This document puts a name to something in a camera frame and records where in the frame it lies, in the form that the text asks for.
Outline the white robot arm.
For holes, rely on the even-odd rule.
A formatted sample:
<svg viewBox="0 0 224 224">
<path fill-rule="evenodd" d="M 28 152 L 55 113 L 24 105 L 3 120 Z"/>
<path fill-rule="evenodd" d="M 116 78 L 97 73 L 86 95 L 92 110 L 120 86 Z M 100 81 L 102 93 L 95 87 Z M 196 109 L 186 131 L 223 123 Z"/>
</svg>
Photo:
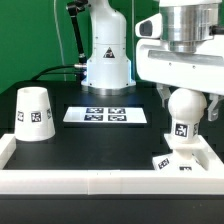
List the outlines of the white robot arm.
<svg viewBox="0 0 224 224">
<path fill-rule="evenodd" d="M 159 12 L 135 25 L 137 73 L 157 84 L 162 99 L 169 97 L 171 86 L 208 93 L 208 119 L 214 121 L 224 100 L 222 0 L 157 1 Z M 89 0 L 89 11 L 93 49 L 84 85 L 114 92 L 131 83 L 126 20 L 108 0 Z"/>
</svg>

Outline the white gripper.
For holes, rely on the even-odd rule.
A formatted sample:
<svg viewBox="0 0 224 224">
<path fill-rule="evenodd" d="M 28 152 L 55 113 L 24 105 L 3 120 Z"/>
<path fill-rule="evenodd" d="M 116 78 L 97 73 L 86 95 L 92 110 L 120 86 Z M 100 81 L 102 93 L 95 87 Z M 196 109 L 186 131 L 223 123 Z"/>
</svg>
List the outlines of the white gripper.
<svg viewBox="0 0 224 224">
<path fill-rule="evenodd" d="M 137 73 L 155 82 L 162 106 L 170 98 L 170 86 L 197 90 L 209 95 L 208 120 L 215 121 L 224 100 L 224 37 L 202 42 L 195 53 L 176 53 L 159 40 L 140 39 L 136 47 Z"/>
</svg>

